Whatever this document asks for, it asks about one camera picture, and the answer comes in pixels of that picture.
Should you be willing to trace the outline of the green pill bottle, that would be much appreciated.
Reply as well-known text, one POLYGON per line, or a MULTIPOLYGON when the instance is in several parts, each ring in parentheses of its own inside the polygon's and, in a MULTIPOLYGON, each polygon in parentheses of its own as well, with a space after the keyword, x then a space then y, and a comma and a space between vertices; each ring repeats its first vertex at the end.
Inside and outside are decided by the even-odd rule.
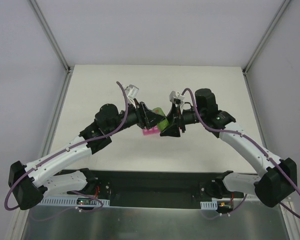
POLYGON ((166 114, 161 107, 153 108, 152 111, 155 113, 152 127, 157 127, 157 129, 162 132, 169 125, 166 114))

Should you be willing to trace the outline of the pink weekly pill organizer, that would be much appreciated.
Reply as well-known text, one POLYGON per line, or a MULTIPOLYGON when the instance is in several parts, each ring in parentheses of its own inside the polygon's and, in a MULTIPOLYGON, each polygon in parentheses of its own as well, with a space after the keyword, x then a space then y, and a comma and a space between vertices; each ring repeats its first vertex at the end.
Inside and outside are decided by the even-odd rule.
POLYGON ((161 131, 159 130, 159 128, 157 126, 152 127, 150 129, 145 128, 145 129, 142 130, 142 133, 143 133, 144 136, 160 134, 160 132, 161 131))

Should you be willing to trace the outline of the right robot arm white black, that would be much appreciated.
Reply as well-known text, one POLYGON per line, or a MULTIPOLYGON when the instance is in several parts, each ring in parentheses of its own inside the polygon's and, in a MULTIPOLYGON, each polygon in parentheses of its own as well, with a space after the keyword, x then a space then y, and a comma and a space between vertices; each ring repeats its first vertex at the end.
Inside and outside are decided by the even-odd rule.
POLYGON ((208 196, 221 199, 232 192, 241 192, 257 196, 264 205, 272 208, 296 190, 297 165, 292 159, 282 159, 257 144, 233 116, 218 109, 210 89, 198 89, 190 96, 193 105, 183 109, 184 94, 170 93, 172 107, 166 117, 168 125, 160 136, 180 137, 187 125, 202 123, 216 138, 236 150, 256 172, 243 174, 228 170, 206 184, 204 190, 208 196))

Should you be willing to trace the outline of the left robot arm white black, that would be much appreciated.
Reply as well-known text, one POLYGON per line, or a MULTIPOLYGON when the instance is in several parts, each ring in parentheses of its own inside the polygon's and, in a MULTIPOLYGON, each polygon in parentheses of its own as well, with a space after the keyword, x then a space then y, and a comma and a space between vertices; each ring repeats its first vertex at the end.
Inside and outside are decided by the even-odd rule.
POLYGON ((61 149, 27 164, 20 161, 10 166, 8 186, 17 208, 28 210, 61 189, 59 183, 50 186, 51 178, 72 163, 93 155, 109 145, 111 136, 131 126, 151 129, 164 120, 164 116, 147 108, 144 102, 126 103, 125 110, 107 103, 95 114, 94 121, 61 149))

